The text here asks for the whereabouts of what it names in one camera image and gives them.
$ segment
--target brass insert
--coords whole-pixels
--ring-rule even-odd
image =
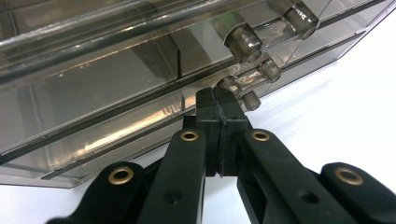
[[[256,131],[251,134],[251,136],[256,139],[257,141],[265,142],[270,139],[270,135],[265,132]]]
[[[182,133],[180,137],[184,141],[191,142],[198,138],[198,133],[193,132],[193,131],[186,131],[186,132]]]
[[[358,186],[363,184],[364,182],[363,178],[360,175],[356,174],[356,172],[354,172],[353,170],[345,167],[338,167],[334,170],[334,174],[335,176],[337,176],[338,179],[350,185]]]
[[[113,185],[128,183],[134,177],[134,171],[128,166],[118,167],[108,176],[108,182]]]

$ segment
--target black mechanical linkage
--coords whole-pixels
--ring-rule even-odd
[[[251,223],[396,223],[396,195],[341,162],[320,175],[304,168],[273,134],[252,129],[221,88],[196,94],[163,159],[143,169],[119,162],[87,189],[78,209],[57,223],[201,223],[205,177],[237,176]]]

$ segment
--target screw hole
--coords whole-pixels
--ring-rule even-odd
[[[122,185],[128,183],[134,177],[134,171],[128,166],[122,166],[114,169],[108,176],[108,182],[113,185]]]
[[[305,202],[305,203],[319,203],[319,198],[316,194],[312,192],[303,192],[300,194],[300,198]]]
[[[334,174],[338,179],[346,182],[349,185],[358,186],[364,182],[363,178],[359,174],[348,168],[338,167],[334,170]]]
[[[256,139],[257,141],[262,141],[262,142],[267,141],[268,139],[270,139],[270,135],[268,135],[267,133],[264,133],[264,132],[254,132],[252,134],[252,137],[254,139]]]
[[[188,131],[188,132],[184,132],[181,134],[181,139],[183,139],[184,141],[194,141],[198,138],[198,133],[196,132],[192,132],[192,131]]]
[[[165,194],[165,200],[172,204],[177,205],[181,200],[181,193],[178,190],[170,190]]]

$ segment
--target white background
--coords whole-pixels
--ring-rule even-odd
[[[262,106],[247,113],[252,125],[275,133],[316,172],[342,161],[396,192],[395,38],[393,13],[336,63],[263,97]],[[87,187],[0,186],[0,223],[35,224],[67,216]],[[235,178],[206,180],[204,223],[248,223]]]

